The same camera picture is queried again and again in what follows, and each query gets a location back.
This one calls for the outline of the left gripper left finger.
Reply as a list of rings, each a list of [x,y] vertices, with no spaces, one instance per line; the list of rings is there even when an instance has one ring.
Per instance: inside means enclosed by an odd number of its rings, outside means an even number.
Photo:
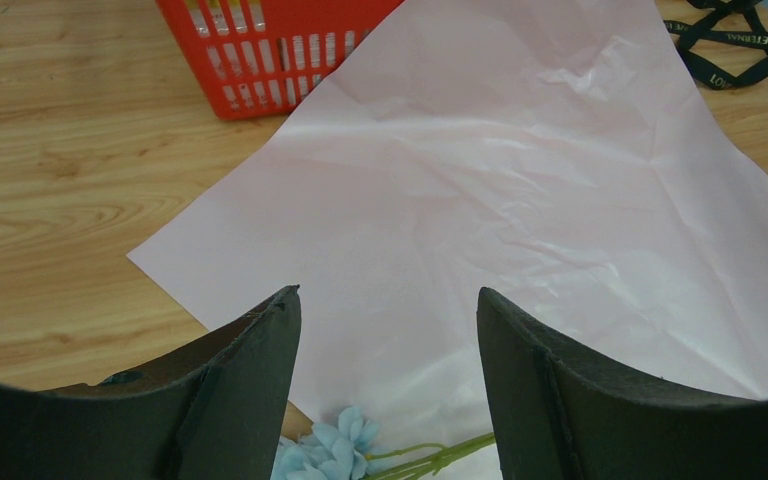
[[[266,479],[300,331],[287,286],[99,384],[0,384],[0,479]]]

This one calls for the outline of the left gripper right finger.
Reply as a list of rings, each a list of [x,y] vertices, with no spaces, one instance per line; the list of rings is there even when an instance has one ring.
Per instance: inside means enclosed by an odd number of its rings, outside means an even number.
[[[768,400],[631,368],[486,287],[477,336],[506,479],[768,479]]]

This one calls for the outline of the blue flower stem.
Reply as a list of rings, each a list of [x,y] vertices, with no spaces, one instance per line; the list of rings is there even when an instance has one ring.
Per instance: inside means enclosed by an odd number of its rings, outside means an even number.
[[[279,438],[271,480],[278,479],[424,479],[496,443],[486,433],[446,446],[426,442],[391,451],[374,446],[380,425],[350,406],[334,424],[314,423],[296,440]]]

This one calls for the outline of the purple pink wrapping paper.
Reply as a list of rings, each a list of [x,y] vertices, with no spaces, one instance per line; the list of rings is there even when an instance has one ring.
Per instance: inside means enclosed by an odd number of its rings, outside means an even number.
[[[485,287],[641,372],[768,400],[768,175],[649,1],[407,1],[130,258],[210,329],[299,284],[290,399],[359,407],[378,450],[494,434]]]

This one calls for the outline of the black printed ribbon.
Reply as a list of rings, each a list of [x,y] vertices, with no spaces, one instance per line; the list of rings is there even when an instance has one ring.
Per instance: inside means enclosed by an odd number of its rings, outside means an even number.
[[[694,80],[711,90],[721,91],[754,86],[768,78],[768,30],[760,19],[756,1],[690,0],[689,4],[707,14],[693,24],[678,20],[665,20],[663,24],[668,33],[676,37],[676,51]],[[731,15],[742,16],[749,29],[718,30],[716,26]],[[757,50],[763,57],[735,75],[695,53],[693,48],[699,41]]]

